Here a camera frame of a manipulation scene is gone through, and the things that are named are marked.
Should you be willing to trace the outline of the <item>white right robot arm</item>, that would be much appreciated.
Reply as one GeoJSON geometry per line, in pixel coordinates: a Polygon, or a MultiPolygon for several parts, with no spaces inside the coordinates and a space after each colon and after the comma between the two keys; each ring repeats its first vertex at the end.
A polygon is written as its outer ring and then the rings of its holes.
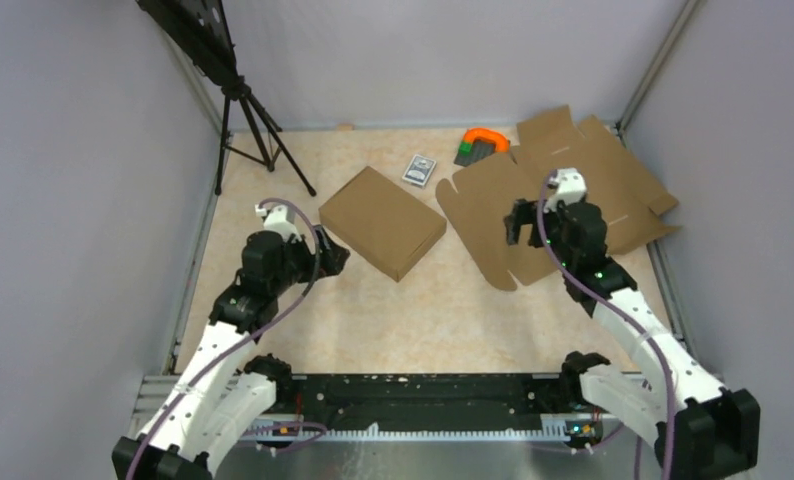
{"type": "Polygon", "coordinates": [[[707,371],[653,312],[633,276],[607,251],[601,210],[585,200],[515,201],[506,242],[524,226],[529,246],[556,264],[570,298],[639,367],[634,382],[601,354],[569,353],[559,397],[573,412],[592,405],[650,445],[666,479],[724,479],[757,466],[761,407],[707,371]]]}

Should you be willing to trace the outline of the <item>brown cardboard box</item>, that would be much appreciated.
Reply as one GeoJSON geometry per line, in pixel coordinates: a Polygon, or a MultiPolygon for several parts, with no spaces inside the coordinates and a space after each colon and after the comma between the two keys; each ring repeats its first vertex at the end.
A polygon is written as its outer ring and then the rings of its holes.
{"type": "Polygon", "coordinates": [[[443,237],[447,220],[366,166],[318,210],[321,223],[395,282],[443,237]]]}
{"type": "Polygon", "coordinates": [[[484,281],[500,291],[529,286],[556,272],[541,248],[506,241],[504,218],[519,199],[546,195],[557,172],[564,185],[584,184],[586,201],[598,206],[608,227],[611,255],[627,254],[676,232],[663,221],[678,199],[595,115],[574,121],[567,105],[544,110],[516,126],[518,145],[457,170],[436,185],[436,199],[484,281]]]}

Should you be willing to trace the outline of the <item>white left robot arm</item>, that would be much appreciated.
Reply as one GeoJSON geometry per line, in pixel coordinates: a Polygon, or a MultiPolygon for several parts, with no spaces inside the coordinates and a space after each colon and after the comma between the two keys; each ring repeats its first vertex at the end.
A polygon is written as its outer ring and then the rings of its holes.
{"type": "Polygon", "coordinates": [[[271,355],[240,363],[266,327],[284,317],[278,301],[292,286],[340,274],[350,252],[314,226],[315,246],[293,228],[250,235],[233,282],[217,297],[197,351],[162,406],[111,458],[119,479],[211,479],[252,422],[292,404],[287,363],[271,355]]]}

